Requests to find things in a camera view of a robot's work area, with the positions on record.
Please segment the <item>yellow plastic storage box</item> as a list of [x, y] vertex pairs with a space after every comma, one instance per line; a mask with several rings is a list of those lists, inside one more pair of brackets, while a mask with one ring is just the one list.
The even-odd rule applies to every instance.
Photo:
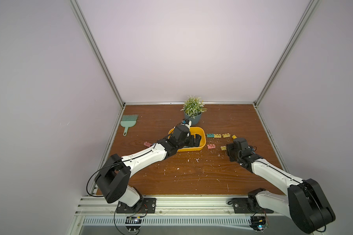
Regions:
[[206, 146], [206, 143], [207, 143], [206, 134], [201, 127], [193, 126], [190, 128], [190, 132], [191, 132], [191, 135], [195, 137], [195, 140], [196, 140], [196, 137], [198, 137], [198, 140], [196, 142], [199, 144], [199, 146], [194, 146], [194, 147], [185, 146], [182, 149], [179, 149], [177, 152], [201, 151]]

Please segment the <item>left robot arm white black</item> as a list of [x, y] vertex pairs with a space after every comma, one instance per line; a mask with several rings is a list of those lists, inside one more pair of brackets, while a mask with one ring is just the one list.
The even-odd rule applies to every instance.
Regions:
[[141, 194], [128, 185], [134, 174], [176, 155], [177, 152], [200, 151], [206, 143], [206, 134], [202, 128], [181, 123], [170, 130], [167, 136], [142, 151], [123, 157], [117, 154], [110, 156], [93, 173], [91, 179], [107, 203], [119, 201], [133, 207], [142, 200]]

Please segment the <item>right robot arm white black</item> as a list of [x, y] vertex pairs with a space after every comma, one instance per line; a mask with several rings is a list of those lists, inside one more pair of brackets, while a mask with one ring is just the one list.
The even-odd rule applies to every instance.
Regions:
[[231, 162], [240, 164], [282, 192], [278, 195], [259, 188], [249, 192], [247, 198], [233, 198], [228, 202], [236, 211], [252, 214], [251, 226], [255, 231], [263, 231], [266, 224], [258, 214], [270, 211], [290, 218], [306, 234], [323, 233], [327, 225], [336, 220], [336, 215], [317, 181], [296, 177], [272, 165], [256, 154], [254, 147], [248, 145], [244, 138], [234, 139], [226, 148]]

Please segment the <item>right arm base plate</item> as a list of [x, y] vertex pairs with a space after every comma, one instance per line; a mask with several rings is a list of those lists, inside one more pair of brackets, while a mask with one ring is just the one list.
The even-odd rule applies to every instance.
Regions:
[[252, 199], [247, 197], [232, 198], [227, 204], [232, 206], [235, 214], [274, 213], [273, 210], [261, 208]]

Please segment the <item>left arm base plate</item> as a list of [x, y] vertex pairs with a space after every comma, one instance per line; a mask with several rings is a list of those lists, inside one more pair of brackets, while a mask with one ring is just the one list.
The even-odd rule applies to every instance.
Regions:
[[118, 203], [118, 207], [116, 213], [122, 214], [152, 214], [156, 211], [156, 201], [157, 199], [154, 197], [145, 197], [141, 198], [134, 206], [130, 207], [123, 202]]

